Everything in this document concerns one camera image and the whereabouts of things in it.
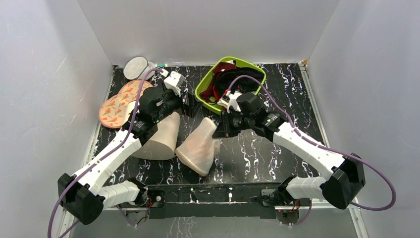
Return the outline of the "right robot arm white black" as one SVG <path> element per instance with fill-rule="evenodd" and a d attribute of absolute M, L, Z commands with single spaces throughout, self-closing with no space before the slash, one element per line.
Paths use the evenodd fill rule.
<path fill-rule="evenodd" d="M 218 105 L 225 108 L 213 138 L 230 138 L 251 129 L 257 135 L 291 151 L 315 168 L 319 176 L 313 178 L 288 177 L 276 190 L 261 194 L 265 206 L 292 205 L 302 198 L 325 199 L 338 209 L 346 209 L 364 187 L 363 164 L 329 152 L 313 138 L 304 140 L 304 133 L 276 111 L 267 111 L 262 100 L 253 93 L 227 94 Z"/>

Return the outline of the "beige mesh cylindrical laundry bag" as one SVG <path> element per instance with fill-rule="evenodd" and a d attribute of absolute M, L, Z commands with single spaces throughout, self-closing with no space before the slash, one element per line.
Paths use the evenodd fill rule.
<path fill-rule="evenodd" d="M 175 149 L 175 155 L 187 167 L 201 176 L 208 175 L 215 156 L 220 152 L 220 139 L 212 137 L 216 124 L 210 118 L 200 125 Z"/>

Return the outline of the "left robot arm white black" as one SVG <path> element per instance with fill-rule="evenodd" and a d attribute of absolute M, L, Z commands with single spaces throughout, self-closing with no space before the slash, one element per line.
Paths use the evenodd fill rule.
<path fill-rule="evenodd" d="M 130 119 L 97 157 L 75 172 L 63 174 L 57 181 L 59 205 L 84 225 L 92 223 L 104 209 L 131 202 L 144 206 L 147 186 L 134 178 L 105 186 L 113 172 L 138 151 L 158 131 L 158 123 L 174 112 L 194 117 L 200 103 L 194 94 L 179 88 L 150 87 L 134 102 Z"/>

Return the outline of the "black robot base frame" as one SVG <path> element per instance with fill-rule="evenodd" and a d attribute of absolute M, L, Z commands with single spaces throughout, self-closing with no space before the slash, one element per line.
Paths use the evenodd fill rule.
<path fill-rule="evenodd" d="M 281 194 L 279 183 L 149 185 L 124 208 L 145 208 L 151 219 L 175 217 L 259 217 L 284 224 L 303 218 L 308 198 Z"/>

